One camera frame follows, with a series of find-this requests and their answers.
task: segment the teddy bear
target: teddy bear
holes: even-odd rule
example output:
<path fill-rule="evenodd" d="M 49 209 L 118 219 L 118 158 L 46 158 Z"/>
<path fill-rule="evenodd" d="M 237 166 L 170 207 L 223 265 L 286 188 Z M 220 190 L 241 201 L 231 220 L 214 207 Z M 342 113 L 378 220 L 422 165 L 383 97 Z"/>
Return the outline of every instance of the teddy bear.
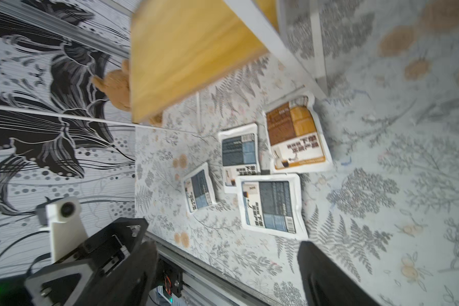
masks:
<path fill-rule="evenodd" d="M 112 105 L 122 111 L 131 111 L 131 104 L 129 102 L 129 60 L 123 60 L 121 69 L 112 70 L 106 74 L 104 79 L 94 75 L 92 83 L 104 92 Z M 150 118 L 150 124 L 154 126 L 161 126 L 163 120 L 163 113 L 159 113 Z"/>

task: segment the floral wallpaper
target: floral wallpaper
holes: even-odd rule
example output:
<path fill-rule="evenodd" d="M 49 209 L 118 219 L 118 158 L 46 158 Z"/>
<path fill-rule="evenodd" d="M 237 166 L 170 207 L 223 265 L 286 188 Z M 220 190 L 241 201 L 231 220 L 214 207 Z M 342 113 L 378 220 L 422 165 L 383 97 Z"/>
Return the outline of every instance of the floral wallpaper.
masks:
<path fill-rule="evenodd" d="M 459 305 L 459 0 L 328 0 L 321 22 L 330 95 L 315 110 L 335 164 L 300 175 L 309 239 L 382 305 Z M 307 17 L 290 33 L 312 67 Z M 306 305 L 299 242 L 240 228 L 216 134 L 256 122 L 269 169 L 262 107 L 300 86 L 267 55 L 200 92 L 199 135 L 136 130 L 136 216 L 270 304 Z M 218 203 L 189 215 L 180 179 L 206 161 Z"/>
<path fill-rule="evenodd" d="M 88 120 L 123 115 L 90 83 L 118 63 L 0 13 L 0 106 L 51 114 L 0 110 L 0 252 L 39 229 L 35 207 L 51 200 L 78 197 L 89 235 L 134 215 L 134 128 Z M 0 278 L 48 252 L 47 234 L 18 243 L 0 259 Z"/>
<path fill-rule="evenodd" d="M 131 17 L 101 0 L 20 0 L 43 12 L 106 39 L 130 48 Z"/>

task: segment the orange flower print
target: orange flower print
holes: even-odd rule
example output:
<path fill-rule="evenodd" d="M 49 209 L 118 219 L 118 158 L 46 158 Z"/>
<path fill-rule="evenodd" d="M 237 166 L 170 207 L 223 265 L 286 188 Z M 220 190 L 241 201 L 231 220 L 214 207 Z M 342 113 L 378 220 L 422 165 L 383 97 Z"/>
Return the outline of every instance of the orange flower print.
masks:
<path fill-rule="evenodd" d="M 401 263 L 403 265 L 401 267 L 401 273 L 407 278 L 407 282 L 409 282 L 410 284 L 417 283 L 423 291 L 427 292 L 427 289 L 425 288 L 425 284 L 422 282 L 422 279 L 425 279 L 425 275 L 433 275 L 424 268 L 416 267 L 415 263 L 417 259 L 417 252 L 413 253 L 413 255 L 406 254 L 406 256 L 401 259 Z"/>
<path fill-rule="evenodd" d="M 182 245 L 184 246 L 184 248 L 188 248 L 190 245 L 189 234 L 187 234 L 186 232 L 183 232 L 182 234 L 180 234 L 180 238 L 182 239 Z"/>
<path fill-rule="evenodd" d="M 183 169 L 187 168 L 187 155 L 182 154 L 179 158 L 180 167 Z"/>
<path fill-rule="evenodd" d="M 233 198 L 233 206 L 238 208 L 238 197 L 236 197 L 236 196 Z"/>
<path fill-rule="evenodd" d="M 400 233 L 407 234 L 408 236 L 415 237 L 417 235 L 420 235 L 423 232 L 423 228 L 428 226 L 427 224 L 421 224 L 416 222 L 413 217 L 411 212 L 407 210 L 399 210 L 402 214 L 405 216 L 409 216 L 411 221 L 408 221 L 407 223 L 405 222 L 404 225 L 397 225 L 395 226 L 399 229 Z"/>
<path fill-rule="evenodd" d="M 175 233 L 173 236 L 173 240 L 175 240 L 175 243 L 180 244 L 180 235 L 178 233 Z"/>

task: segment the table surface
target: table surface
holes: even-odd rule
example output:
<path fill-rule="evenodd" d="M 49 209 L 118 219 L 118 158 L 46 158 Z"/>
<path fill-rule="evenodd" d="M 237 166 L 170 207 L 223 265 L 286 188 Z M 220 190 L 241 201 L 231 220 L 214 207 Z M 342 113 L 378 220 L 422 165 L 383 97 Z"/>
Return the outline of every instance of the table surface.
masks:
<path fill-rule="evenodd" d="M 334 170 L 300 175 L 304 221 L 309 239 L 379 303 L 459 305 L 459 30 L 379 57 L 382 37 L 415 24 L 425 5 L 381 3 L 360 48 L 328 54 L 331 98 L 315 110 Z M 427 51 L 424 75 L 408 79 L 408 65 Z M 262 106 L 300 84 L 270 55 L 243 72 L 201 91 L 200 136 L 136 130 L 136 215 L 270 303 L 305 305 L 299 242 L 241 229 L 236 195 L 222 188 L 217 141 L 220 130 L 257 122 L 261 168 L 269 169 Z M 184 113 L 194 107 L 189 99 L 167 111 L 166 126 L 194 130 Z M 190 215 L 181 178 L 206 161 L 218 204 Z"/>

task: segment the leaf illustration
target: leaf illustration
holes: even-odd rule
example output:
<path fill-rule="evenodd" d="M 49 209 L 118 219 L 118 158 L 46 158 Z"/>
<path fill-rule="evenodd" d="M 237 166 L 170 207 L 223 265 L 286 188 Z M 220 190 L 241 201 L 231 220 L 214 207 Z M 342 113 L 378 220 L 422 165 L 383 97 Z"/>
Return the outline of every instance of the leaf illustration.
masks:
<path fill-rule="evenodd" d="M 427 289 L 421 280 L 418 280 L 418 285 L 420 285 L 420 288 L 422 288 L 423 291 L 427 292 Z"/>
<path fill-rule="evenodd" d="M 446 301 L 447 303 L 452 303 L 454 301 L 454 298 L 448 294 L 444 294 L 443 298 L 444 298 L 444 301 Z"/>
<path fill-rule="evenodd" d="M 300 291 L 291 282 L 274 283 L 274 296 L 282 305 L 306 306 L 306 301 L 301 299 Z"/>
<path fill-rule="evenodd" d="M 175 231 L 175 227 L 173 226 L 173 223 L 168 221 L 168 218 L 166 216 L 161 216 L 158 215 L 158 221 L 160 221 L 161 227 L 168 230 L 168 231 Z"/>
<path fill-rule="evenodd" d="M 289 268 L 291 269 L 291 272 L 294 273 L 293 262 L 296 258 L 300 242 L 293 239 L 285 239 L 278 236 L 274 237 L 275 242 L 277 243 L 277 257 L 281 257 L 281 251 L 282 249 L 284 249 L 286 252 L 287 263 L 289 264 Z"/>
<path fill-rule="evenodd" d="M 399 212 L 401 212 L 402 214 L 404 214 L 405 216 L 411 216 L 412 213 L 407 211 L 407 210 L 404 210 L 404 209 L 400 209 Z"/>
<path fill-rule="evenodd" d="M 269 274 L 275 276 L 277 273 L 282 272 L 282 267 L 272 262 L 267 257 L 258 257 L 255 252 L 243 250 L 241 254 L 233 252 L 236 261 L 244 268 L 249 267 L 255 274 L 260 275 L 263 272 L 263 268 L 269 272 Z"/>
<path fill-rule="evenodd" d="M 450 297 L 452 297 L 452 300 L 451 300 L 451 302 L 452 302 L 452 301 L 453 301 L 453 297 L 454 297 L 454 295 L 452 294 L 452 291 L 451 291 L 449 288 L 447 288 L 446 285 L 444 285 L 444 288 L 445 288 L 445 290 L 447 291 L 448 295 L 449 295 Z"/>
<path fill-rule="evenodd" d="M 226 200 L 220 200 L 216 205 L 210 205 L 208 207 L 210 211 L 230 211 L 232 210 L 231 205 L 227 203 Z"/>
<path fill-rule="evenodd" d="M 408 204 L 416 210 L 449 212 L 459 208 L 459 144 L 448 138 L 416 139 L 399 135 L 379 159 L 388 170 L 417 169 L 412 180 L 416 190 L 406 191 Z"/>
<path fill-rule="evenodd" d="M 318 225 L 318 220 L 318 209 L 315 209 L 311 218 L 306 220 L 306 224 L 308 230 L 316 227 L 317 238 L 312 240 L 325 254 L 336 258 L 359 281 L 361 278 L 353 262 L 354 259 L 359 260 L 370 274 L 373 273 L 368 256 L 372 254 L 380 259 L 377 249 L 386 251 L 385 245 L 391 239 L 391 234 L 379 231 L 372 232 L 367 225 L 360 228 L 353 219 L 350 221 L 349 234 L 342 216 L 340 216 L 338 227 L 335 227 L 331 212 L 328 213 L 325 223 L 321 226 Z M 277 243 L 277 251 L 279 252 L 279 243 Z"/>
<path fill-rule="evenodd" d="M 233 112 L 238 113 L 233 106 L 233 101 L 240 100 L 245 105 L 250 106 L 250 102 L 245 97 L 243 91 L 255 97 L 255 91 L 251 88 L 252 84 L 260 88 L 258 76 L 263 76 L 263 71 L 267 69 L 269 59 L 267 57 L 259 58 L 251 64 L 246 65 L 242 69 L 233 71 L 215 86 L 215 93 L 211 94 L 211 99 L 214 103 L 214 108 L 219 110 L 221 117 L 223 116 L 224 106 L 228 107 Z"/>
<path fill-rule="evenodd" d="M 396 194 L 399 188 L 395 181 L 384 179 L 379 174 L 366 173 L 356 168 L 347 176 L 340 189 L 326 196 L 330 203 L 354 217 L 365 218 L 367 212 L 378 213 L 380 207 L 394 207 L 396 203 L 388 194 Z"/>
<path fill-rule="evenodd" d="M 432 273 L 428 272 L 427 270 L 425 269 L 422 269 L 422 268 L 418 268 L 418 271 L 422 272 L 423 274 L 427 274 L 429 276 L 434 276 Z"/>
<path fill-rule="evenodd" d="M 387 306 L 401 306 L 401 305 L 396 305 L 395 303 L 393 303 L 391 301 L 390 298 L 387 298 L 385 297 L 384 295 L 380 294 L 379 297 L 381 298 L 381 300 L 384 302 L 385 305 Z"/>

